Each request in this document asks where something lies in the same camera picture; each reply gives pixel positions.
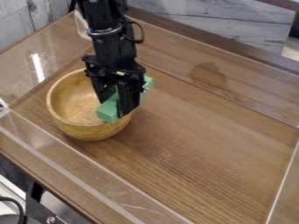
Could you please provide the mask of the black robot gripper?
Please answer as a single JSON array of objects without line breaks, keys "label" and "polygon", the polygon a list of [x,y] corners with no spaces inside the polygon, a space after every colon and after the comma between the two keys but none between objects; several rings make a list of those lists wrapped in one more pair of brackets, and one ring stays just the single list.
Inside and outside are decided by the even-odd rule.
[{"label": "black robot gripper", "polygon": [[135,23],[90,24],[95,54],[86,55],[87,76],[101,102],[118,91],[118,116],[129,115],[141,104],[145,92],[146,69],[137,62],[137,46],[145,38],[137,39]]}]

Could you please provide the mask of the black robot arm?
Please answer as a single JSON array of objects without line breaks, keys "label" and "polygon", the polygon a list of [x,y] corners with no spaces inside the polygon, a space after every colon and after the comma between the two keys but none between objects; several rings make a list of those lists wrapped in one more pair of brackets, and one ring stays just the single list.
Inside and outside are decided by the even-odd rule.
[{"label": "black robot arm", "polygon": [[137,39],[134,25],[139,23],[126,16],[127,0],[78,0],[78,5],[95,51],[82,60],[101,102],[97,113],[114,123],[138,108],[150,86],[146,68],[137,62],[137,45],[145,37]]}]

